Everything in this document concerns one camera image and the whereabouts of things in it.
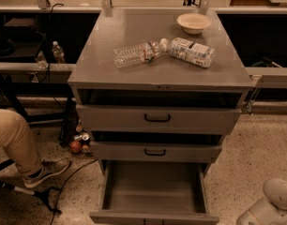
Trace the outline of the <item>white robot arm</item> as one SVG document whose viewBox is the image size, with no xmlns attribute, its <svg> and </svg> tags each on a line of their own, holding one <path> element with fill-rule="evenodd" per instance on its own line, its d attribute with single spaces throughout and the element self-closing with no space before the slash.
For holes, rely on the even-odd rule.
<svg viewBox="0 0 287 225">
<path fill-rule="evenodd" d="M 287 225 L 287 181 L 268 179 L 264 197 L 238 217 L 236 225 Z"/>
</svg>

